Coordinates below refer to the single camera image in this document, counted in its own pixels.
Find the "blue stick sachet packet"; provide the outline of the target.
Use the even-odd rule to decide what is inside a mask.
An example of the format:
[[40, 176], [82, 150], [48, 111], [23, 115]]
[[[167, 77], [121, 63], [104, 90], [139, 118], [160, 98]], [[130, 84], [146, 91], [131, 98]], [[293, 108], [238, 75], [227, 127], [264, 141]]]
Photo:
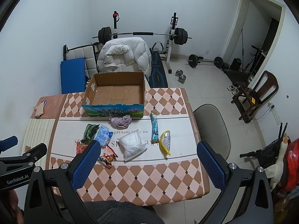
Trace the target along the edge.
[[150, 113], [150, 119], [152, 124], [152, 143], [154, 144], [159, 142], [159, 130], [156, 112], [152, 111]]

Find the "white puffer jacket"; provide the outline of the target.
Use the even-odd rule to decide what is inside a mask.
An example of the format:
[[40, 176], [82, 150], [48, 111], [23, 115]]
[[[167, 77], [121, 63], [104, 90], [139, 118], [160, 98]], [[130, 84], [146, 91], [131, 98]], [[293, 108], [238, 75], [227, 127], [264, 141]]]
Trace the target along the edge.
[[147, 43], [140, 37], [112, 39], [100, 50], [97, 68], [100, 73], [141, 71], [149, 79], [152, 55]]

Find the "checkered pink table mat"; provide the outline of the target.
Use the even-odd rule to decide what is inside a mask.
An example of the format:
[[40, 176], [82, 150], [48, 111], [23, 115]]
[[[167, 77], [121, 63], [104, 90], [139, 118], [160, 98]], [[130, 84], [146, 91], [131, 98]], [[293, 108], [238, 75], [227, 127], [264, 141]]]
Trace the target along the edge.
[[[58, 168], [76, 155], [88, 124], [110, 121], [83, 110], [83, 93], [47, 98], [45, 113], [55, 120], [46, 168]], [[109, 147], [115, 158], [100, 158], [78, 194], [85, 201], [117, 200], [159, 205], [200, 198], [210, 191], [208, 175], [196, 146], [200, 140], [183, 88], [148, 88], [144, 115], [126, 129], [112, 129]]]

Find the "orange red snack packet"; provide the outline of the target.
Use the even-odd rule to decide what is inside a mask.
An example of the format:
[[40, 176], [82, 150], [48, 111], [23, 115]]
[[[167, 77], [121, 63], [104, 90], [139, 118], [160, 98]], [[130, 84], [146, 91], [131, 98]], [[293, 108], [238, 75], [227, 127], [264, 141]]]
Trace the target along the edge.
[[98, 160], [102, 162], [106, 168], [111, 169], [112, 162], [115, 161], [117, 158], [118, 155], [109, 145], [101, 147], [101, 153]]

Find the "red strawberry snack packet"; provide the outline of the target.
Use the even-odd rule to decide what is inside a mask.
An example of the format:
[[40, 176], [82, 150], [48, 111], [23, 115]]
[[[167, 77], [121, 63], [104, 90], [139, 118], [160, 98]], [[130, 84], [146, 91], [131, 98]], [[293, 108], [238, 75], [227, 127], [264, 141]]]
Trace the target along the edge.
[[86, 148], [88, 147], [88, 145], [86, 144], [82, 144], [81, 142], [76, 142], [76, 154], [81, 154]]

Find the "small cardboard scrap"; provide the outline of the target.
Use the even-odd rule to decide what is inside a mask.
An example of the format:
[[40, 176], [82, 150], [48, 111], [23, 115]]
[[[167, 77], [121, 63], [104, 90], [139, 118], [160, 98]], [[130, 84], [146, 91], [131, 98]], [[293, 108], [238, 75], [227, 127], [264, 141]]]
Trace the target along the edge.
[[46, 103], [47, 103], [46, 101], [41, 101], [37, 106], [34, 107], [35, 118], [40, 118], [44, 114], [44, 107]]

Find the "dark green snack packet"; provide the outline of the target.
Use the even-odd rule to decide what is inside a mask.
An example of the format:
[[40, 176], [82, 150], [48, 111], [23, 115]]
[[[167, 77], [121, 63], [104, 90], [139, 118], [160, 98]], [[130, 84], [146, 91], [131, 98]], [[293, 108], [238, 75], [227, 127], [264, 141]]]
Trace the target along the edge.
[[87, 124], [81, 143], [88, 145], [91, 141], [94, 140], [94, 137], [99, 130], [99, 124]]

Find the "barbell on rack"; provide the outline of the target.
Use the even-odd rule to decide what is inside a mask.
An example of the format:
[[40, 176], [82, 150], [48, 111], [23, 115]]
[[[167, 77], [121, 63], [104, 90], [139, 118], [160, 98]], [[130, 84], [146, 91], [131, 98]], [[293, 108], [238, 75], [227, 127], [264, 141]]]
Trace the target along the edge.
[[[138, 31], [138, 32], [132, 32], [132, 33], [133, 33], [132, 36], [139, 36], [138, 34], [140, 33], [140, 31]], [[176, 37], [174, 38], [174, 43], [176, 45], [184, 45], [184, 44], [187, 43], [187, 41], [189, 39], [192, 39], [191, 37], [189, 37], [188, 32], [185, 29], [183, 29], [183, 28], [176, 28], [175, 29], [175, 35], [176, 35]], [[98, 42], [104, 45], [106, 42], [108, 42], [111, 39], [113, 39], [112, 38], [112, 30], [111, 30], [111, 28], [110, 27], [102, 27], [98, 31], [98, 35], [94, 36], [93, 39], [98, 39]]]

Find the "beige padded chair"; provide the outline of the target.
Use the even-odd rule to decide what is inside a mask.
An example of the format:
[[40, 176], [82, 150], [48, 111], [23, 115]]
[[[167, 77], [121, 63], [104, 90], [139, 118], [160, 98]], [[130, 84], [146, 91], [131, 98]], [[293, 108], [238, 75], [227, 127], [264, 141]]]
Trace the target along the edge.
[[98, 73], [97, 60], [100, 52], [100, 43], [95, 42], [89, 45], [77, 46], [69, 49], [67, 45], [63, 46], [63, 59], [71, 60], [77, 58], [85, 59], [85, 76], [90, 79]]

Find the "purple cloth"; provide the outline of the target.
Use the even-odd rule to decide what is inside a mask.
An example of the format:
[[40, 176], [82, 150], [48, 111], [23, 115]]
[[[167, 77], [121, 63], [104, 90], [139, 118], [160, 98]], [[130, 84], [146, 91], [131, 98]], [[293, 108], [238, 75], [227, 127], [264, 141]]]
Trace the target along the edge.
[[132, 117], [130, 115], [125, 115], [122, 117], [111, 117], [110, 116], [110, 123], [115, 128], [128, 128], [131, 124]]

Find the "chrome dumbbell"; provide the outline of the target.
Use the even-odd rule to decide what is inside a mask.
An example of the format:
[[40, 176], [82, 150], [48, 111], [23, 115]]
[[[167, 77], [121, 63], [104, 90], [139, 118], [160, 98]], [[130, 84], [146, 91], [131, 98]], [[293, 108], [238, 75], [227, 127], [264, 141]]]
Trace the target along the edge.
[[177, 70], [177, 71], [175, 72], [175, 76], [178, 77], [178, 82], [180, 82], [180, 83], [182, 83], [182, 84], [185, 83], [187, 77], [186, 77], [186, 75], [184, 75], [183, 70], [181, 70], [181, 69]]

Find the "blue folded mat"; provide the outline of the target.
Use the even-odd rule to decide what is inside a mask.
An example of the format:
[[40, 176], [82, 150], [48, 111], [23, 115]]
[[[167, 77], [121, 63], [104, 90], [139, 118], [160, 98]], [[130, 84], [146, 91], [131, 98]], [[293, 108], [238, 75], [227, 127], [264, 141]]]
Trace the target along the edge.
[[86, 89], [85, 59], [76, 58], [61, 61], [62, 94], [81, 93]]

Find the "black weight bench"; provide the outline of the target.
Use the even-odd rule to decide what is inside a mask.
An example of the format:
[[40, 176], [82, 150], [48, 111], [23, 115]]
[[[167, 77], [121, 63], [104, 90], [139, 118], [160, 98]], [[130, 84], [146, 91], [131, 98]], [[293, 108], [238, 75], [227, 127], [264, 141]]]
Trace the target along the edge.
[[168, 88], [168, 81], [160, 56], [160, 51], [154, 50], [156, 44], [158, 43], [161, 45], [162, 51], [164, 50], [163, 44], [159, 41], [155, 42], [154, 45], [150, 48], [150, 53], [152, 56], [152, 70], [149, 77], [149, 86], [150, 88]]

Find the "yellow silver scrub sponge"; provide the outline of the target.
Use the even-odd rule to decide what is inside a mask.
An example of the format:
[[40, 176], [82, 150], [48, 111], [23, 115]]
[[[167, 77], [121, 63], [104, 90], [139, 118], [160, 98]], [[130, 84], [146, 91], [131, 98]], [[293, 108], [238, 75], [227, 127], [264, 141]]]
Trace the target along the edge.
[[170, 145], [171, 145], [170, 130], [166, 130], [160, 136], [159, 147], [161, 151], [164, 152], [166, 155], [171, 155]]

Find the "barbell on floor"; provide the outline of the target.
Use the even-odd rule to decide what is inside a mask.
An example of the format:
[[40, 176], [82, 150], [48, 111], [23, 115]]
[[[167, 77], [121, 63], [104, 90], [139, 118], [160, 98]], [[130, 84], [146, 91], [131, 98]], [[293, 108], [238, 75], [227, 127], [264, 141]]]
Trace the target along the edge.
[[221, 68], [224, 64], [224, 61], [221, 57], [215, 57], [214, 60], [209, 60], [209, 59], [204, 59], [201, 56], [197, 56], [195, 54], [191, 54], [188, 59], [187, 62], [189, 64], [190, 67], [195, 68], [197, 67], [198, 64], [204, 62], [204, 63], [213, 63], [217, 68]]

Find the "red plastic bag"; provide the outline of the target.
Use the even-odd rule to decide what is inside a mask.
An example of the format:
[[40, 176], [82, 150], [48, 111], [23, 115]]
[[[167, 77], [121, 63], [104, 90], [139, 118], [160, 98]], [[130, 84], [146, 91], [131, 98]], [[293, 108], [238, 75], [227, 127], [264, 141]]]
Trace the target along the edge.
[[287, 161], [287, 184], [283, 187], [282, 192], [292, 191], [299, 182], [298, 176], [298, 142], [299, 139], [294, 140], [288, 145], [285, 153], [285, 159]]

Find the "dark wooden chair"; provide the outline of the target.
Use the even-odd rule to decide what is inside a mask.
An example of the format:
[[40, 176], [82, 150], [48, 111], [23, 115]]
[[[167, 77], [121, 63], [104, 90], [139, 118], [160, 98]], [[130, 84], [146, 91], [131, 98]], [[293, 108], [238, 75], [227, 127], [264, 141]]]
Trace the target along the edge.
[[256, 111], [270, 100], [279, 90], [277, 78], [265, 70], [253, 88], [241, 85], [231, 103], [235, 104], [240, 112], [239, 120], [249, 123]]

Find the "open cardboard box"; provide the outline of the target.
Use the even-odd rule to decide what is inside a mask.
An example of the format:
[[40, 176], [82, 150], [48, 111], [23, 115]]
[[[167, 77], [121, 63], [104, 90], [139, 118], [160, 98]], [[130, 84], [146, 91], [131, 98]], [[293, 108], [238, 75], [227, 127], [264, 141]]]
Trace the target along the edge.
[[145, 100], [144, 73], [94, 74], [85, 91], [82, 107], [91, 117], [130, 115], [142, 118]]

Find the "white goose plush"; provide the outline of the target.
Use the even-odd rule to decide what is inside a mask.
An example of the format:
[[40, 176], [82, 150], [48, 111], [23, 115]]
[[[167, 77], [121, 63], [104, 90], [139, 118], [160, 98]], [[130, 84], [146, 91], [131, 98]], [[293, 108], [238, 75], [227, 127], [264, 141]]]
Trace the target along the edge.
[[281, 180], [282, 174], [283, 174], [283, 169], [284, 169], [284, 155], [286, 153], [287, 147], [288, 147], [288, 136], [284, 136], [281, 144], [280, 144], [280, 150], [279, 150], [279, 155], [278, 158], [275, 162], [275, 164], [267, 167], [265, 169], [266, 177], [270, 179], [270, 191], [272, 191], [279, 181]]

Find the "white soft bag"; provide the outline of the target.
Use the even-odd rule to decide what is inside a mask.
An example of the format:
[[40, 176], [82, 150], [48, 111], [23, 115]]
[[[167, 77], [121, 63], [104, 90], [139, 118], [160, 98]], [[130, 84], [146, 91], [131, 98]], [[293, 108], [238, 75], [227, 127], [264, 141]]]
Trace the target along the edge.
[[142, 142], [139, 130], [122, 136], [119, 143], [124, 148], [124, 161], [130, 161], [147, 150], [147, 143]]

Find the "black exercise machine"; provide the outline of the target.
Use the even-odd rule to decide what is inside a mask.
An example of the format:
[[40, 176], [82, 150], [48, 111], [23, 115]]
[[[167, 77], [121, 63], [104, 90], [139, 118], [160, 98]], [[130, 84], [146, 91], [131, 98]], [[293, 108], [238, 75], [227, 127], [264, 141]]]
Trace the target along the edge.
[[268, 51], [254, 45], [251, 45], [251, 47], [255, 50], [255, 54], [246, 65], [239, 58], [235, 58], [231, 65], [225, 62], [222, 64], [221, 70], [234, 86], [239, 86], [240, 84], [248, 85], [257, 74], [259, 67], [268, 54]]

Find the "grey round chair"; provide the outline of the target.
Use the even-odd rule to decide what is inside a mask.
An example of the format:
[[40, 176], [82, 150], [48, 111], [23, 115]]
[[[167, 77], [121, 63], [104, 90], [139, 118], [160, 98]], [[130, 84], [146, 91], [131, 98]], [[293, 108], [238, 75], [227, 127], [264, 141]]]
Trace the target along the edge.
[[227, 160], [231, 151], [231, 141], [220, 111], [212, 104], [204, 104], [193, 113], [201, 140], [206, 141], [214, 152]]

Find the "light blue tissue pack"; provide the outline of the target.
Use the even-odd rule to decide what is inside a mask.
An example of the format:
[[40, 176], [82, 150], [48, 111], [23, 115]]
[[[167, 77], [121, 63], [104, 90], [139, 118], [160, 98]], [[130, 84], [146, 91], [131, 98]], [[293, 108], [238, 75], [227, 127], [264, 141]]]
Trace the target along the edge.
[[101, 125], [94, 137], [94, 140], [100, 143], [102, 148], [105, 148], [113, 137], [113, 131], [108, 127]]

